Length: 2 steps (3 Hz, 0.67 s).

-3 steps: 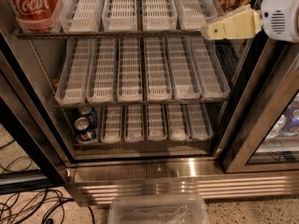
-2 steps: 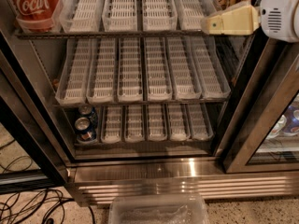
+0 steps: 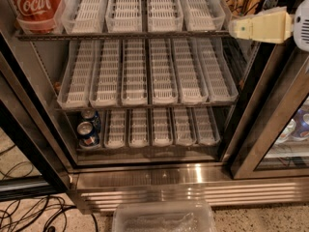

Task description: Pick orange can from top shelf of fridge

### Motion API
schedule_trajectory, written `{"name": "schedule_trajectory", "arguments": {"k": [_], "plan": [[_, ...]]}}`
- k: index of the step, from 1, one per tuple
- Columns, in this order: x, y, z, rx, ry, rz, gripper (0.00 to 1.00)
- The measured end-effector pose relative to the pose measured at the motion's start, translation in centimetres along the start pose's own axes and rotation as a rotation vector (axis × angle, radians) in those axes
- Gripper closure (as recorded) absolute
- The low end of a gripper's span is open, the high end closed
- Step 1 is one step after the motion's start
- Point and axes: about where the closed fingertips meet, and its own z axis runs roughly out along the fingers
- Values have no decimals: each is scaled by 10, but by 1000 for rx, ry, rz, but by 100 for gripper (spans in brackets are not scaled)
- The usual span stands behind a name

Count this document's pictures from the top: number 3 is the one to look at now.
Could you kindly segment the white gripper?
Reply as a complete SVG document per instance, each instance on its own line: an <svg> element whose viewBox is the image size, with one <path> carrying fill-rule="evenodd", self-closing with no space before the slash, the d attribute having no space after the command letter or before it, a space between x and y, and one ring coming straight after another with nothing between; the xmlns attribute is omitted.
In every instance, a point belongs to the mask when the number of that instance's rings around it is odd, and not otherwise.
<svg viewBox="0 0 309 232"><path fill-rule="evenodd" d="M281 44L294 32L297 47L309 52L309 0L300 3L295 15L289 14L286 7L276 7L233 19L228 31L235 39L270 44Z"/></svg>

